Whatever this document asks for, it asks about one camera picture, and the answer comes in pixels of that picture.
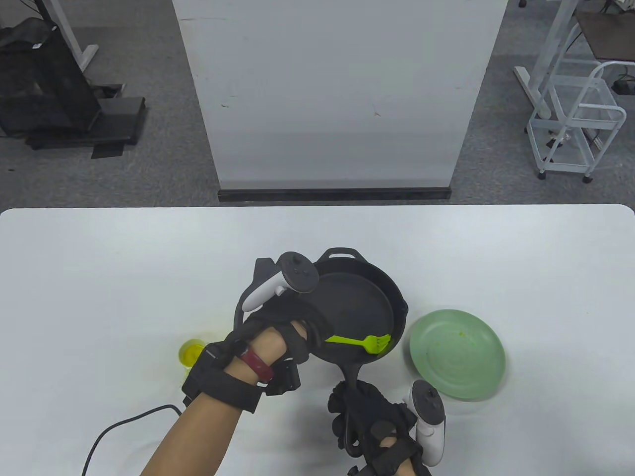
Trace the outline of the person's left hand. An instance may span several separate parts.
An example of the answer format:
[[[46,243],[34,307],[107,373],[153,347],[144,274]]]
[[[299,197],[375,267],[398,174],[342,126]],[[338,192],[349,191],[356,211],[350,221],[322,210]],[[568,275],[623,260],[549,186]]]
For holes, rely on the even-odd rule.
[[[227,340],[247,345],[267,365],[284,357],[300,364],[333,335],[333,326],[312,304],[274,297],[250,313]]]

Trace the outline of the person's right hand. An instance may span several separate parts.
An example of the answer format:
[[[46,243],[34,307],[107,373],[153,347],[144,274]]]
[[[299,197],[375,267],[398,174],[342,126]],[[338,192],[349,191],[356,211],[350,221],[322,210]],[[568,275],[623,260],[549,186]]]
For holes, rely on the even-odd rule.
[[[356,387],[345,381],[333,388],[327,410],[335,415],[332,431],[337,446],[359,446],[354,457],[367,461],[383,453],[381,443],[387,438],[410,440],[416,419],[404,404],[391,403],[374,385],[359,380]]]

